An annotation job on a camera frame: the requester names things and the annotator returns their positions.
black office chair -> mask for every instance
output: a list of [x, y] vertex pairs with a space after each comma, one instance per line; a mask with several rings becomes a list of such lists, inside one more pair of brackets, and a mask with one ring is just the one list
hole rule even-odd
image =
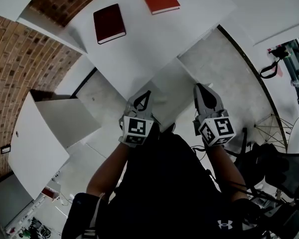
[[299, 199], [299, 154], [280, 153], [272, 144], [254, 144], [246, 152], [247, 129], [243, 129], [242, 151], [236, 154], [227, 151], [236, 158], [234, 162], [242, 174], [246, 186], [254, 191], [254, 186], [265, 181], [282, 190], [288, 197]]

white table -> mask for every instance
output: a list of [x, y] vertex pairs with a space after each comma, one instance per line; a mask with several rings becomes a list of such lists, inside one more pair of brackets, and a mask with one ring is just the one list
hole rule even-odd
[[69, 148], [99, 128], [80, 100], [35, 102], [29, 92], [13, 131], [9, 165], [36, 199], [69, 158]]
[[[180, 9], [152, 15], [144, 0], [93, 0], [64, 32], [127, 100], [177, 55], [190, 48], [235, 9], [230, 0], [178, 0]], [[93, 13], [118, 3], [127, 35], [99, 45]]]
[[299, 118], [296, 120], [289, 136], [287, 153], [299, 153]]

strap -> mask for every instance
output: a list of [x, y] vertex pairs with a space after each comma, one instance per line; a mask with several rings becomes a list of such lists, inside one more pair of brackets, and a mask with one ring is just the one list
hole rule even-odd
[[[263, 79], [270, 79], [274, 76], [276, 76], [277, 72], [278, 72], [278, 62], [280, 61], [280, 59], [274, 63], [272, 63], [270, 66], [267, 66], [265, 67], [263, 70], [260, 71], [260, 77], [263, 78]], [[269, 75], [266, 75], [266, 76], [263, 76], [262, 73], [265, 73], [271, 69], [275, 68], [275, 71], [272, 73], [272, 74], [269, 74]]]

black shirt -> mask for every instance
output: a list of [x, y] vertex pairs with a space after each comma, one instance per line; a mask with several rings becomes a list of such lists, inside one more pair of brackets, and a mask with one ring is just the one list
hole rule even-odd
[[253, 238], [246, 234], [246, 219], [254, 204], [230, 203], [179, 135], [157, 139], [152, 131], [132, 151], [108, 205], [96, 196], [76, 195], [62, 238]]

concrete floor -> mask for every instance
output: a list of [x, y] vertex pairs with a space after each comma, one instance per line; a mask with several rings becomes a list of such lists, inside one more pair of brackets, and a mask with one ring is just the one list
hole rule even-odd
[[[228, 110], [237, 136], [226, 148], [239, 152], [242, 141], [242, 128], [248, 129], [248, 141], [262, 144], [262, 136], [254, 124], [265, 118], [272, 109], [253, 73], [231, 43], [218, 31], [213, 31], [205, 40], [198, 41], [192, 48], [179, 57], [190, 75], [197, 81], [213, 84]], [[112, 153], [119, 144], [122, 135], [118, 119], [126, 105], [125, 99], [109, 84], [100, 72], [96, 72], [79, 91], [77, 97], [85, 105], [96, 121], [101, 125], [86, 142], [73, 150], [68, 163], [61, 169], [58, 181], [61, 191], [69, 198], [85, 190], [94, 171]], [[192, 121], [195, 108], [192, 103], [176, 120], [174, 133], [179, 134], [190, 145], [202, 145], [201, 137], [195, 136]], [[202, 158], [204, 153], [197, 154]], [[207, 156], [201, 161], [206, 169], [212, 171]], [[59, 203], [45, 203], [37, 218], [47, 226], [60, 231], [65, 217], [55, 208]], [[63, 208], [66, 215], [69, 206]]]

